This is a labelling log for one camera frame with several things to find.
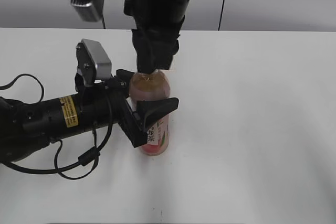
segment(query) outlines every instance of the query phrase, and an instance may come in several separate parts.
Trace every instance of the gray wall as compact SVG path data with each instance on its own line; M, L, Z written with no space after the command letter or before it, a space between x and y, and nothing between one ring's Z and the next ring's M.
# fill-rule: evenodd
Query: gray wall
M0 27L101 28L85 23L69 4L70 0L0 0ZM134 27L123 14L124 0L106 0L104 16L108 28ZM183 29L217 29L222 0L191 0Z
M225 0L221 30L336 31L336 0Z
M129 29L124 0L106 0L107 27ZM336 0L226 0L221 30L336 31ZM84 23L69 0L0 0L0 27L101 28ZM222 0L191 0L183 29L216 30Z

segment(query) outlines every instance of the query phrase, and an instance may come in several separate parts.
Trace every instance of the orange liquid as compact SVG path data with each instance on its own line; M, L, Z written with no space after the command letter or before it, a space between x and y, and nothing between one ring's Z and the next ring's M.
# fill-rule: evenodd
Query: orange liquid
M130 81L130 98L133 108L137 101L157 101L168 98L170 86L165 74L156 70L152 74L135 73ZM148 143L140 146L140 150L147 155L159 155L169 144L169 115L160 119L148 131Z

